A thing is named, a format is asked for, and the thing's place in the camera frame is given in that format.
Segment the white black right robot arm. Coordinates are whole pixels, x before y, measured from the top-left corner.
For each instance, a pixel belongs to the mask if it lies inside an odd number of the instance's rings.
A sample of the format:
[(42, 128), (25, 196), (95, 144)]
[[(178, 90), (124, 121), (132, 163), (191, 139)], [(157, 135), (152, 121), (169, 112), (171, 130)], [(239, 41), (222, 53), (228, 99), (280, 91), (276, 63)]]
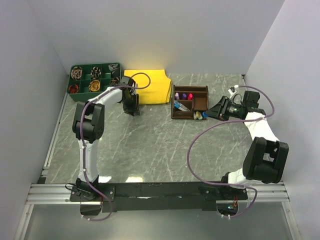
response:
[(289, 145), (275, 136), (267, 122), (266, 112), (259, 108), (260, 93), (246, 90), (240, 103), (234, 103), (234, 98), (234, 95), (232, 98), (223, 96), (216, 105), (202, 113), (205, 118), (223, 122), (230, 118), (244, 120), (252, 138), (242, 168), (221, 178), (223, 184), (219, 193), (224, 199), (231, 199), (237, 188), (279, 183), (289, 153)]

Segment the lilac highlighter marker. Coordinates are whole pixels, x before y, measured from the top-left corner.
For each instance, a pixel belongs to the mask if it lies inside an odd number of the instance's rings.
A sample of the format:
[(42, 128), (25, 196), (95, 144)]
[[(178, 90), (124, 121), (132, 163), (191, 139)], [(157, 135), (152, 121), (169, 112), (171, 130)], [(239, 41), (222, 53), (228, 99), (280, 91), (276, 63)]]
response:
[(180, 95), (179, 95), (178, 92), (176, 92), (174, 96), (175, 96), (175, 99), (176, 99), (176, 100), (180, 100)]

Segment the blue capped marker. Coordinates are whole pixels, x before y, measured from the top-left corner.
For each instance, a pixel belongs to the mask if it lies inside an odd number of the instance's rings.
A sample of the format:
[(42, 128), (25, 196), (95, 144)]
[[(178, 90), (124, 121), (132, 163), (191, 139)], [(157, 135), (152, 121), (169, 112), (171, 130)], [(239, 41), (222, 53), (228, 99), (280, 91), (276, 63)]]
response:
[(182, 108), (180, 105), (174, 104), (174, 107), (182, 112), (189, 112), (189, 110)]

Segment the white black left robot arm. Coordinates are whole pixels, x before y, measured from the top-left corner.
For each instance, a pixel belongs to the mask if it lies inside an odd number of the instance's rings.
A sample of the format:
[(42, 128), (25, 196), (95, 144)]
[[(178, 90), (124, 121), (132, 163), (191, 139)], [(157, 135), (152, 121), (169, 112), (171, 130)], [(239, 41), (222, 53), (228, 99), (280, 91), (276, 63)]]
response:
[(136, 75), (123, 76), (99, 95), (77, 103), (72, 131), (78, 140), (80, 170), (75, 187), (88, 201), (94, 201), (100, 195), (97, 161), (98, 144), (105, 130), (105, 110), (122, 104), (125, 114), (140, 115), (137, 93), (140, 87), (134, 80)]

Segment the clear blue ballpoint pen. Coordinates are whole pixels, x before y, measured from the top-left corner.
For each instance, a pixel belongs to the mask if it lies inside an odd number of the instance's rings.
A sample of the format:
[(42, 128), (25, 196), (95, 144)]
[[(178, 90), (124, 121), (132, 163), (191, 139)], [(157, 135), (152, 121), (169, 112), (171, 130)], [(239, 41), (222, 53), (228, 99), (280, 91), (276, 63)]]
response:
[(182, 103), (180, 103), (179, 101), (175, 100), (173, 102), (173, 105), (176, 104), (176, 105), (179, 105), (181, 106), (182, 108), (186, 109), (186, 110), (189, 110), (189, 112), (191, 111), (189, 108), (187, 108), (185, 105), (183, 105)]

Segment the pink highlighter marker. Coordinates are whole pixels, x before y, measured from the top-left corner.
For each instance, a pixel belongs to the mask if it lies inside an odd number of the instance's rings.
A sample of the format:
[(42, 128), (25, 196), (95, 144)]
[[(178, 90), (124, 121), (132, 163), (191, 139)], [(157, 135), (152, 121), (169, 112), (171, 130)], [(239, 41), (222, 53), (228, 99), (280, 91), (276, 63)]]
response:
[(188, 101), (191, 101), (192, 99), (193, 99), (193, 94), (190, 93), (190, 94), (187, 96), (187, 100), (188, 100)]

